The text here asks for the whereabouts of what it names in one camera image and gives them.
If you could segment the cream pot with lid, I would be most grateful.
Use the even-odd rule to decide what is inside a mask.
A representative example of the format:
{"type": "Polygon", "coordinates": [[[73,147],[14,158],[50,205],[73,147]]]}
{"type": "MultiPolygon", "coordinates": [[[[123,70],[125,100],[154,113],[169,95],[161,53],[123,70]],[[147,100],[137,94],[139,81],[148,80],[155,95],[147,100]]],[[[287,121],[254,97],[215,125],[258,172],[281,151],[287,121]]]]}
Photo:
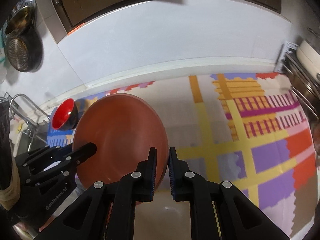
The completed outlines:
{"type": "Polygon", "coordinates": [[[305,70],[319,83],[319,53],[307,40],[303,40],[296,51],[296,55],[305,70]]]}

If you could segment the metal pot rack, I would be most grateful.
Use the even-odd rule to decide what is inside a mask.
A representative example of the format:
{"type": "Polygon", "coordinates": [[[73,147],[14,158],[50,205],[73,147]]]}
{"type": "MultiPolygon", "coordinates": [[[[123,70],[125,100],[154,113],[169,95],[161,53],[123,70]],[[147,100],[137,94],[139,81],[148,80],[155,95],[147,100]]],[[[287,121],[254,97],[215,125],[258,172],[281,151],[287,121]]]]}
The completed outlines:
{"type": "Polygon", "coordinates": [[[306,38],[295,44],[286,41],[274,68],[287,75],[291,91],[319,119],[319,32],[308,28],[306,38]]]}

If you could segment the pink bowl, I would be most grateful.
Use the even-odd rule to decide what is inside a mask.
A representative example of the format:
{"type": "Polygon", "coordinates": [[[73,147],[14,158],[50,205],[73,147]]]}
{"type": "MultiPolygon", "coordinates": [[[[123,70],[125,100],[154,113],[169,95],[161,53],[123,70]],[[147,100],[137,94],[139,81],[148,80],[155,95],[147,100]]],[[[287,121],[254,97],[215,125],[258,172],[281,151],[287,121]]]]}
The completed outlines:
{"type": "Polygon", "coordinates": [[[92,142],[96,153],[77,167],[85,189],[96,181],[119,181],[135,171],[157,150],[155,187],[159,187],[168,163],[168,139],[164,125],[144,100],[130,94],[113,94],[93,103],[80,118],[73,137],[73,150],[92,142]]]}

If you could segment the steel pot on rack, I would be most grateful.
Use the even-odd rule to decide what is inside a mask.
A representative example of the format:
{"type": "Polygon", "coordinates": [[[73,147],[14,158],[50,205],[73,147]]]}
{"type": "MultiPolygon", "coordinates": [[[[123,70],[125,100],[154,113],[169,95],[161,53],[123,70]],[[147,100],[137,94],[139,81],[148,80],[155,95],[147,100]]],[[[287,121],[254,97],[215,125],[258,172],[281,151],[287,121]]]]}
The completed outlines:
{"type": "Polygon", "coordinates": [[[296,55],[285,54],[285,74],[291,83],[291,90],[313,119],[319,121],[319,85],[298,62],[296,55]]]}

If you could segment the brass hanging bowl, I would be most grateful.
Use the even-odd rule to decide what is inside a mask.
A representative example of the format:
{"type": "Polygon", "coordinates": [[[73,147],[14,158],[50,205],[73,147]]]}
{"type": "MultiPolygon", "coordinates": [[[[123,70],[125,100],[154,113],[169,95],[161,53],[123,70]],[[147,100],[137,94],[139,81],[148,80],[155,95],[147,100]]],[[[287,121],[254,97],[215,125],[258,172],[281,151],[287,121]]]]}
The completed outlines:
{"type": "Polygon", "coordinates": [[[19,10],[7,23],[5,35],[8,37],[18,37],[34,27],[36,18],[35,9],[25,6],[19,10]]]}

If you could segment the colourful patterned table mat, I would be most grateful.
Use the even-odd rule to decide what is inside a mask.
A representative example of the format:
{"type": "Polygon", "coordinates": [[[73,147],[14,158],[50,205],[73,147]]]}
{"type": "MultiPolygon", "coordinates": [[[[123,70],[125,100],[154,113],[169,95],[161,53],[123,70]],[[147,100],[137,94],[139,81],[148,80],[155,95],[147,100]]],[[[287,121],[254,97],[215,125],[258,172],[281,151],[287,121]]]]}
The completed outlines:
{"type": "Polygon", "coordinates": [[[159,115],[169,146],[204,178],[231,181],[291,239],[302,239],[318,203],[310,126],[288,78],[277,73],[131,78],[80,86],[84,112],[100,98],[128,93],[159,115]]]}

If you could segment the chrome sink faucet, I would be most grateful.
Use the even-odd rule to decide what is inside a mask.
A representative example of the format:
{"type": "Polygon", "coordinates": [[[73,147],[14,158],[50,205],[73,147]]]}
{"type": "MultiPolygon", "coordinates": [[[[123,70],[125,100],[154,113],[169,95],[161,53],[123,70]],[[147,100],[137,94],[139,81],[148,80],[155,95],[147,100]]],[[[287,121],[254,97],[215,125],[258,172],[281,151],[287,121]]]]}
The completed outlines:
{"type": "Polygon", "coordinates": [[[23,93],[18,93],[9,98],[9,113],[13,120],[22,125],[18,131],[21,135],[18,141],[17,153],[31,151],[33,148],[45,146],[47,129],[50,122],[50,115],[42,110],[31,98],[23,93]],[[27,113],[17,99],[22,99],[31,111],[27,113]]]}

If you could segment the red black bowl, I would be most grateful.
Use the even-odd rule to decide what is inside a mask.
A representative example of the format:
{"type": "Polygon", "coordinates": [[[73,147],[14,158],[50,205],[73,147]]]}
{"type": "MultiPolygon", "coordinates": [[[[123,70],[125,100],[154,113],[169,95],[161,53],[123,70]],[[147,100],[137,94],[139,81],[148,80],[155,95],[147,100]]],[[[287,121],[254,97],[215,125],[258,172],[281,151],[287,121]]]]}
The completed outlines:
{"type": "Polygon", "coordinates": [[[75,129],[79,121],[79,112],[73,99],[67,99],[57,108],[51,118],[52,128],[59,131],[75,129]]]}

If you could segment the black hanging frying pan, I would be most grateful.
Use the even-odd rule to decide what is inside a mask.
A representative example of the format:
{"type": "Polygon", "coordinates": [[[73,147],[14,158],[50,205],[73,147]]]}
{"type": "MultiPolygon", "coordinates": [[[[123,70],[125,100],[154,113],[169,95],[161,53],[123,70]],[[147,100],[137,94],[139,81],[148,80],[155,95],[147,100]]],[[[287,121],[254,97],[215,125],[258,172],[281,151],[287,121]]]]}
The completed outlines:
{"type": "Polygon", "coordinates": [[[34,29],[7,40],[5,53],[10,64],[19,72],[35,72],[40,67],[43,46],[34,29]]]}

